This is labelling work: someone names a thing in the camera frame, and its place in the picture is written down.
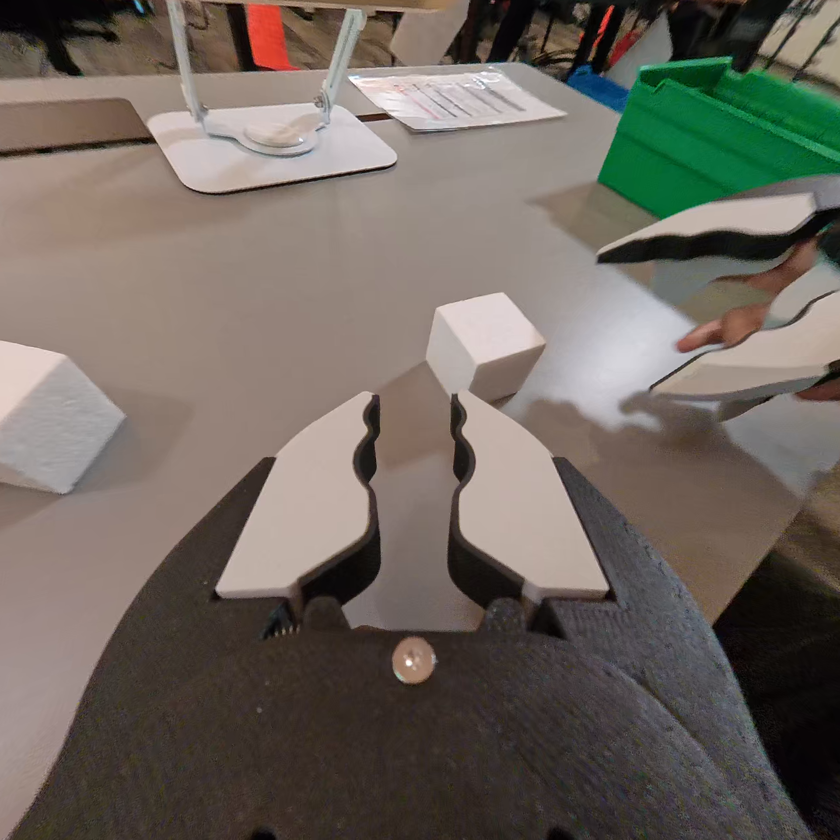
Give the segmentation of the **blue crate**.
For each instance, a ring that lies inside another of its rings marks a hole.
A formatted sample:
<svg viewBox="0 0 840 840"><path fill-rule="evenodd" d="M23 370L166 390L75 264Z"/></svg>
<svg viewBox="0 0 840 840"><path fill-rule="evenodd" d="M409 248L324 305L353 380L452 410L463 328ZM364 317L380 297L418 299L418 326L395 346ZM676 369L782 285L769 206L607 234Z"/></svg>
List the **blue crate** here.
<svg viewBox="0 0 840 840"><path fill-rule="evenodd" d="M567 76L564 83L616 113L623 113L627 106L629 89L595 73L591 65L577 67Z"/></svg>

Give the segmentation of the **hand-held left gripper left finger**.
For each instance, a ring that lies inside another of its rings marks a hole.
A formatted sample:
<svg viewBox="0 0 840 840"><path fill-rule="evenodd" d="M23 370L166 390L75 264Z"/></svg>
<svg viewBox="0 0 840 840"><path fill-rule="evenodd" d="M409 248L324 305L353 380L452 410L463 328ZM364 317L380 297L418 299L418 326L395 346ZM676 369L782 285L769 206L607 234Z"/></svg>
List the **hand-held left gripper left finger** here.
<svg viewBox="0 0 840 840"><path fill-rule="evenodd" d="M380 398L360 392L277 452L215 587L222 599L318 596L344 605L381 564L376 471Z"/></svg>

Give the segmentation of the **printed sheet in plastic sleeve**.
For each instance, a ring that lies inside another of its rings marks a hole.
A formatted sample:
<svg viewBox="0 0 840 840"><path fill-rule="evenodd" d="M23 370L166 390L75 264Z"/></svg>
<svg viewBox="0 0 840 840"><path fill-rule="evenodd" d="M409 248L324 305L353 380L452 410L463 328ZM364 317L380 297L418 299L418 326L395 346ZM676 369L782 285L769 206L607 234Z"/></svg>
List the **printed sheet in plastic sleeve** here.
<svg viewBox="0 0 840 840"><path fill-rule="evenodd" d="M416 133L563 119L567 113L496 70L349 80L375 106Z"/></svg>

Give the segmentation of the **black office chair base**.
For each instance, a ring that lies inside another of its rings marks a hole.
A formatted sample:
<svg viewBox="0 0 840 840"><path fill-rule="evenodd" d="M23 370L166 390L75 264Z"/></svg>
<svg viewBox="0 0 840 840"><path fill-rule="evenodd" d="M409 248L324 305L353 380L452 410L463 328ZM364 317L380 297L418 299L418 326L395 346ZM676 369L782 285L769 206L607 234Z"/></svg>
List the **black office chair base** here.
<svg viewBox="0 0 840 840"><path fill-rule="evenodd" d="M103 1L2 1L3 32L16 33L39 43L59 73L81 77L83 72L70 57L71 36L97 36L106 41L118 37L107 27L112 21L112 4Z"/></svg>

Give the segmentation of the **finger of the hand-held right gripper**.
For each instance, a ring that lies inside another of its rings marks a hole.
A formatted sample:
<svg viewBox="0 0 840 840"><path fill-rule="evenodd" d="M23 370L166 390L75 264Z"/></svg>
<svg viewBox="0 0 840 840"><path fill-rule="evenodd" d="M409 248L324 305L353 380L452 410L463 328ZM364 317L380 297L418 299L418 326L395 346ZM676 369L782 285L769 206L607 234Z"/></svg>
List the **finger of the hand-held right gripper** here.
<svg viewBox="0 0 840 840"><path fill-rule="evenodd" d="M839 293L809 301L786 324L701 353L652 384L680 402L767 400L810 388L838 370Z"/></svg>
<svg viewBox="0 0 840 840"><path fill-rule="evenodd" d="M838 219L837 189L716 201L687 209L604 246L600 264L761 260L781 256Z"/></svg>

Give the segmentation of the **green plastic bin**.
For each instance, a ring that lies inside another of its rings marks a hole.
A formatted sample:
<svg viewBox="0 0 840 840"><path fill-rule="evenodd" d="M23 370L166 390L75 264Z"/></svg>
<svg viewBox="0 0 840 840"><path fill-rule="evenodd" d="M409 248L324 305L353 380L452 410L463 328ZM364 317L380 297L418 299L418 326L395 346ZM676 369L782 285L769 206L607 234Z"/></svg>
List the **green plastic bin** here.
<svg viewBox="0 0 840 840"><path fill-rule="evenodd" d="M836 98L708 58L640 69L597 181L662 218L838 172Z"/></svg>

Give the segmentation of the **person's right hand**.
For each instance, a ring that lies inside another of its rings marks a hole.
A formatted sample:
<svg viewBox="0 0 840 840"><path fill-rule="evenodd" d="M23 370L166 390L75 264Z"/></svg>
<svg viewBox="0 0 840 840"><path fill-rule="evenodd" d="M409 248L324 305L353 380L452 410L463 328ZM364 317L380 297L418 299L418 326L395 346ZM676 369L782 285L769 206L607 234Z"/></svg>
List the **person's right hand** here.
<svg viewBox="0 0 840 840"><path fill-rule="evenodd" d="M730 347L762 328L771 303L781 292L814 267L820 254L823 236L818 235L793 247L789 256L774 268L746 276L743 282L762 291L765 301L726 311L720 318L701 324L677 341L680 353L690 353L719 344Z"/></svg>

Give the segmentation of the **white foam cube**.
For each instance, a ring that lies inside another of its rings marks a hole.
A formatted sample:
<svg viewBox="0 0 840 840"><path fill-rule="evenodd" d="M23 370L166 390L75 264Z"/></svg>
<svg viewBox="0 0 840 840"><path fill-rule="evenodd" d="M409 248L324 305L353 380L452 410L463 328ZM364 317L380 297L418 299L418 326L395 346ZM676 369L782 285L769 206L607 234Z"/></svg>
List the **white foam cube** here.
<svg viewBox="0 0 840 840"><path fill-rule="evenodd" d="M1 342L1 482L66 495L125 413L66 355Z"/></svg>
<svg viewBox="0 0 840 840"><path fill-rule="evenodd" d="M447 398L467 391L486 403L516 395L546 340L503 292L436 308L425 360Z"/></svg>

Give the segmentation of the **orange red panel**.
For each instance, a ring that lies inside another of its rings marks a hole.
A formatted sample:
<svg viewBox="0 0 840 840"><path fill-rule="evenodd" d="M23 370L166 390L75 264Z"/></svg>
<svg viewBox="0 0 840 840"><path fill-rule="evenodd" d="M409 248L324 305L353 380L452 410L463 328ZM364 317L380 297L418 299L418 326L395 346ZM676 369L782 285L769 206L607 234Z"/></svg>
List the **orange red panel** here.
<svg viewBox="0 0 840 840"><path fill-rule="evenodd" d="M255 65L260 70L295 71L288 51L280 7L247 3L245 6L248 42Z"/></svg>

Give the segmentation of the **white laptop stand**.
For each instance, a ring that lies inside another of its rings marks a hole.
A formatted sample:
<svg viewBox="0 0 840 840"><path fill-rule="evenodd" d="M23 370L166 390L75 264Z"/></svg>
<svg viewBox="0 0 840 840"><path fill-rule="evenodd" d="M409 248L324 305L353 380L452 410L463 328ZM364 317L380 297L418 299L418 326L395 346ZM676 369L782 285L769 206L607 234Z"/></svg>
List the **white laptop stand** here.
<svg viewBox="0 0 840 840"><path fill-rule="evenodd" d="M148 128L184 186L208 195L240 193L379 172L396 163L396 152L336 103L366 24L365 9L345 11L312 102L210 109L198 96L182 6L166 3L186 110L154 115Z"/></svg>

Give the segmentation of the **grey desk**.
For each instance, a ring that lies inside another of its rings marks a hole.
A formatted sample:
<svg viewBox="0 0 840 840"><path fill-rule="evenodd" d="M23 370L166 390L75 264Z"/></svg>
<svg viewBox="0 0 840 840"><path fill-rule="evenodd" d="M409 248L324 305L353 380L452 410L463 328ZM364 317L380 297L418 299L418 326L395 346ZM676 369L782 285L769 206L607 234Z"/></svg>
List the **grey desk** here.
<svg viewBox="0 0 840 840"><path fill-rule="evenodd" d="M724 425L651 401L684 314L595 252L650 217L597 182L619 117L529 67L564 118L371 130L386 171L224 196L153 144L2 158L2 340L69 356L127 418L78 487L2 487L2 838L34 800L120 618L262 458L381 397L382 567L352 623L472 629L446 567L449 401L434 311L506 292L547 340L506 410L569 459L715 620L838 461L838 407Z"/></svg>

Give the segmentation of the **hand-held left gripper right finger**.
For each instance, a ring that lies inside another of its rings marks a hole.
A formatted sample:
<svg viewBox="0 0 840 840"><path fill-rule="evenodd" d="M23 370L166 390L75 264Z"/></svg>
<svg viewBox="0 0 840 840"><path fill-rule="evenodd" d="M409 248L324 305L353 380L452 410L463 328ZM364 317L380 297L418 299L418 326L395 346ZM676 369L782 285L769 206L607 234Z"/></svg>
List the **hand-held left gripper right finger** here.
<svg viewBox="0 0 840 840"><path fill-rule="evenodd" d="M610 585L550 451L471 392L453 394L450 412L455 587L478 606L606 599Z"/></svg>

